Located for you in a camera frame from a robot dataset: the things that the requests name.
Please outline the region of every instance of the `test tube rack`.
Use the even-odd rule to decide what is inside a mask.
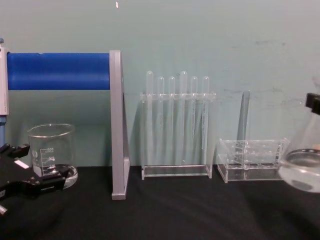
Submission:
[[[216,94],[209,78],[155,78],[146,74],[141,94],[142,179],[166,176],[212,177],[214,129],[209,124]]]
[[[290,141],[284,139],[248,140],[250,91],[242,94],[236,140],[220,139],[216,164],[225,183],[229,181],[281,180],[279,159]]]

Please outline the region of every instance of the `gray bracket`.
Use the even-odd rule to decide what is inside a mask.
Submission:
[[[127,194],[130,158],[121,51],[110,51],[109,72],[112,142],[112,200],[124,200],[126,199]]]

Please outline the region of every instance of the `blue cylinder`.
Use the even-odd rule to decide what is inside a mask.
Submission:
[[[110,90],[109,53],[8,53],[9,90]]]

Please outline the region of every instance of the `teal wall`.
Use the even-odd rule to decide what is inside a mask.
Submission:
[[[209,76],[219,99],[216,137],[235,138],[248,89],[253,102],[273,109],[262,119],[261,109],[251,111],[249,137],[289,136],[304,112],[300,102],[320,80],[319,9],[318,0],[119,0],[118,8],[115,0],[2,0],[0,36],[16,53],[121,50],[130,153],[139,165],[138,110],[149,70]],[[11,92],[7,139],[26,142],[35,124],[75,124],[77,164],[108,165],[109,105],[109,91]]]

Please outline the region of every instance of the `clear acrylic rack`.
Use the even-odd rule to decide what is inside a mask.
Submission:
[[[165,176],[212,177],[216,94],[209,78],[182,71],[179,78],[146,74],[141,94],[142,179]]]
[[[281,180],[278,161],[290,143],[283,137],[290,124],[283,98],[281,92],[243,92],[236,140],[220,139],[216,148],[225,183]]]
[[[229,181],[281,180],[278,160],[289,145],[282,140],[219,140],[217,168]]]

